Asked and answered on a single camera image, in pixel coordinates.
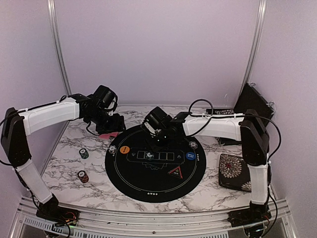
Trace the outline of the orange big blind button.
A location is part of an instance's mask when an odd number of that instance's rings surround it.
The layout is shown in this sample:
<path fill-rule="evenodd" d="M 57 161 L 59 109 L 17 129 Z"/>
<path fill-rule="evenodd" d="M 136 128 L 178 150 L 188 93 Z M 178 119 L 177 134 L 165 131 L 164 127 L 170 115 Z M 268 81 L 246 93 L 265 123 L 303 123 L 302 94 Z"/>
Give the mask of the orange big blind button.
<path fill-rule="evenodd" d="M 128 154 L 129 151 L 130 151 L 130 147 L 122 146 L 122 147 L 120 147 L 119 151 L 120 151 L 121 154 Z"/>

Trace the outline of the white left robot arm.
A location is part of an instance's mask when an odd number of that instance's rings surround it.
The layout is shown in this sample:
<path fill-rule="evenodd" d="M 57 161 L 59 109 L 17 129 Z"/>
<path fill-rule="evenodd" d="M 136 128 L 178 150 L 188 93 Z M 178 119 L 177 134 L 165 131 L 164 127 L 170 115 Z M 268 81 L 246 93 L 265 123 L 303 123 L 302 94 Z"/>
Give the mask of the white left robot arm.
<path fill-rule="evenodd" d="M 124 131 L 124 117 L 115 111 L 117 104 L 117 94 L 100 85 L 88 96 L 77 93 L 38 106 L 6 110 L 0 123 L 0 143 L 8 159 L 4 165 L 13 168 L 24 186 L 44 205 L 43 212 L 51 220 L 59 220 L 62 209 L 41 175 L 44 166 L 40 165 L 40 156 L 44 150 L 35 155 L 33 150 L 41 145 L 53 147 L 45 132 L 67 121 L 81 119 L 87 124 L 93 123 L 97 135 Z"/>

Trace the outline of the green poker chip stack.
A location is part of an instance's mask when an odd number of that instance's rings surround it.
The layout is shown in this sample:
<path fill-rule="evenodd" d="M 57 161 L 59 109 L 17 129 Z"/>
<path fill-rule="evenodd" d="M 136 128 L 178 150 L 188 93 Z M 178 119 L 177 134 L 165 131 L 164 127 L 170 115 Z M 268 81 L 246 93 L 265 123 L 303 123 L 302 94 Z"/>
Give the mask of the green poker chip stack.
<path fill-rule="evenodd" d="M 82 159 L 88 159 L 88 157 L 89 157 L 89 153 L 88 153 L 87 149 L 85 149 L 85 148 L 82 148 L 79 150 L 79 155 Z"/>

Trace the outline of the red triangle all-in marker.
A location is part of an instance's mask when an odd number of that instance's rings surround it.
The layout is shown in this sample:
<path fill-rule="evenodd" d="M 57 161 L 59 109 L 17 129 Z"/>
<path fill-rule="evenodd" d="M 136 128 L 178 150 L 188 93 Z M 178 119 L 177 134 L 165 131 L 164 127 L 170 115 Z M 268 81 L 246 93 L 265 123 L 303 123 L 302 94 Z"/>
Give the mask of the red triangle all-in marker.
<path fill-rule="evenodd" d="M 180 166 L 175 167 L 174 169 L 169 171 L 168 174 L 170 176 L 175 177 L 175 178 L 183 179 L 183 175 L 182 175 L 182 171 L 181 171 L 181 167 Z"/>

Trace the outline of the blue small blind button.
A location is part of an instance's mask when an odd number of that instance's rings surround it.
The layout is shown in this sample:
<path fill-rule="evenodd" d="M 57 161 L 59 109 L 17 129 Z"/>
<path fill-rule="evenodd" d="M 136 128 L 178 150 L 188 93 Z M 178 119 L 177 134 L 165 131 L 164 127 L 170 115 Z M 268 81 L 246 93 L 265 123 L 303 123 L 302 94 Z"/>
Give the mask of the blue small blind button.
<path fill-rule="evenodd" d="M 189 161 L 195 161 L 196 160 L 196 154 L 193 152 L 186 153 L 186 159 Z"/>

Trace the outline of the grey chip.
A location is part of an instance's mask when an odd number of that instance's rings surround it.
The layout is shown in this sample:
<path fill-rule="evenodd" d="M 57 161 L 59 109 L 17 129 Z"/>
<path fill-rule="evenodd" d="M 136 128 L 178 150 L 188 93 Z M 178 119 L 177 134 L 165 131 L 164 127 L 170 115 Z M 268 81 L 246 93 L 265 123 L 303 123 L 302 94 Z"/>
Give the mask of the grey chip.
<path fill-rule="evenodd" d="M 109 146 L 108 152 L 112 155 L 115 154 L 117 152 L 117 147 L 114 145 Z"/>
<path fill-rule="evenodd" d="M 195 141 L 190 141 L 189 146 L 194 150 L 198 148 L 198 144 Z"/>

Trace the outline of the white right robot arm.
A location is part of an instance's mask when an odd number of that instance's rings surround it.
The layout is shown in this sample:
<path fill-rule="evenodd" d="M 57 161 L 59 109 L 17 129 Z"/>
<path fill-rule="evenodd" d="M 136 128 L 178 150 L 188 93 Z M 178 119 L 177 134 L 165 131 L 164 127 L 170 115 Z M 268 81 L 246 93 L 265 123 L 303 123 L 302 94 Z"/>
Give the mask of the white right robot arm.
<path fill-rule="evenodd" d="M 156 145 L 194 136 L 236 141 L 235 147 L 240 150 L 251 179 L 252 206 L 246 210 L 245 217 L 256 222 L 264 215 L 263 205 L 268 199 L 269 135 L 263 117 L 256 110 L 230 115 L 179 112 L 172 117 L 155 107 L 145 116 L 141 127 Z"/>

